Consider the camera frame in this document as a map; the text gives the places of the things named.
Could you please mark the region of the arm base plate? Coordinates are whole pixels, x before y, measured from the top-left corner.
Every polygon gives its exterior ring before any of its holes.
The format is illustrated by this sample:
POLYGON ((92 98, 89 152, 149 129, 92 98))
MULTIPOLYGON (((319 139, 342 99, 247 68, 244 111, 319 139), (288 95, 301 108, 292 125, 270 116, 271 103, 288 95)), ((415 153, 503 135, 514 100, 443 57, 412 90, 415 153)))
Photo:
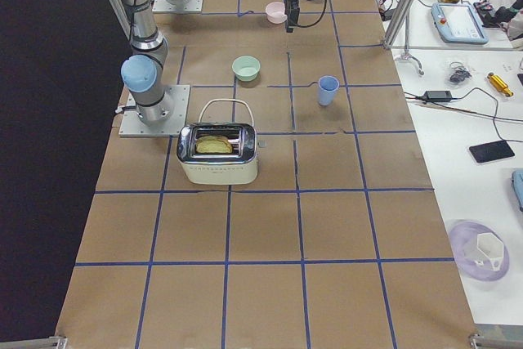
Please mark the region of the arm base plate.
POLYGON ((155 14, 195 14, 203 10, 203 0, 154 0, 155 14))
POLYGON ((190 98, 189 85, 165 85, 163 100, 155 107, 140 107, 131 94, 128 95, 119 135, 121 137, 177 136, 186 124, 190 98))

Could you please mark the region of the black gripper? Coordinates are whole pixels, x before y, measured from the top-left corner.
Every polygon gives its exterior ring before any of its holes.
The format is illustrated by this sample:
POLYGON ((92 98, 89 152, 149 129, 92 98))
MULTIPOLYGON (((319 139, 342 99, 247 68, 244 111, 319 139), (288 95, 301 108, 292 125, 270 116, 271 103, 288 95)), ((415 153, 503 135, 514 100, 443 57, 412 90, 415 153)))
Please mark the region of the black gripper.
POLYGON ((295 28, 298 27, 298 20, 300 14, 300 7, 298 0, 285 0, 285 15, 287 20, 285 21, 285 29, 287 33, 292 33, 295 28))

